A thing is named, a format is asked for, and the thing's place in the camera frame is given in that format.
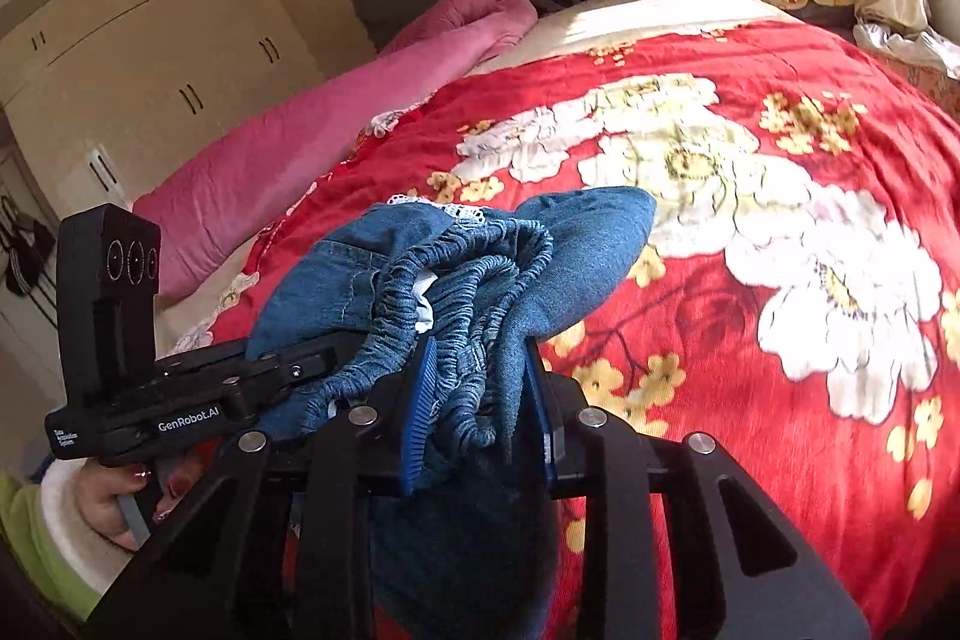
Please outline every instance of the pink blanket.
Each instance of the pink blanket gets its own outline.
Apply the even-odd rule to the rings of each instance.
[[[160,293],[197,290],[341,161],[372,118],[404,109],[518,42],[527,0],[442,0],[376,61],[297,95],[200,151],[133,212],[160,225]]]

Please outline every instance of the drawer handle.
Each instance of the drawer handle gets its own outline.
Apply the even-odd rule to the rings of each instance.
[[[189,90],[189,91],[191,92],[191,94],[193,95],[194,100],[197,101],[198,105],[200,105],[200,109],[203,109],[203,101],[200,101],[200,97],[197,95],[197,92],[193,89],[193,85],[191,85],[191,84],[188,82],[188,83],[186,84],[186,87],[187,87],[187,90]]]
[[[194,115],[197,114],[197,110],[194,109],[193,104],[190,103],[190,100],[189,100],[189,98],[187,98],[187,95],[186,95],[186,93],[184,92],[184,89],[183,89],[183,88],[180,88],[180,89],[178,90],[178,92],[179,92],[180,95],[182,95],[182,96],[184,97],[184,101],[186,101],[186,105],[187,105],[188,107],[190,107],[190,111],[191,111]]]

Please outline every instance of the bed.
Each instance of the bed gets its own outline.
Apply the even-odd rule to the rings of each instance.
[[[557,119],[571,101],[594,133]],[[920,92],[759,0],[594,0],[395,109],[234,256],[177,350],[248,335],[314,242],[391,196],[509,210],[639,186],[647,247],[544,360],[638,432],[714,434],[875,636],[960,576],[948,555],[925,582],[960,528],[960,129]],[[558,511],[547,638],[582,575],[584,505]],[[672,637],[668,566],[661,585]]]

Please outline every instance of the fingernail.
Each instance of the fingernail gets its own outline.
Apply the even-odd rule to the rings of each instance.
[[[184,494],[190,490],[191,485],[190,480],[187,480],[183,475],[174,475],[174,477],[171,477],[167,488],[170,489],[170,496],[173,499],[182,499]]]

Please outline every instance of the human hand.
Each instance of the human hand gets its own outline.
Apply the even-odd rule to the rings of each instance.
[[[179,504],[187,491],[203,475],[200,458],[189,453],[171,472],[163,496],[154,512],[155,523],[162,522]],[[96,533],[112,540],[121,548],[135,551],[136,539],[120,509],[118,496],[136,494],[147,485],[150,470],[142,464],[123,467],[104,467],[94,458],[80,468],[74,485],[80,516]]]

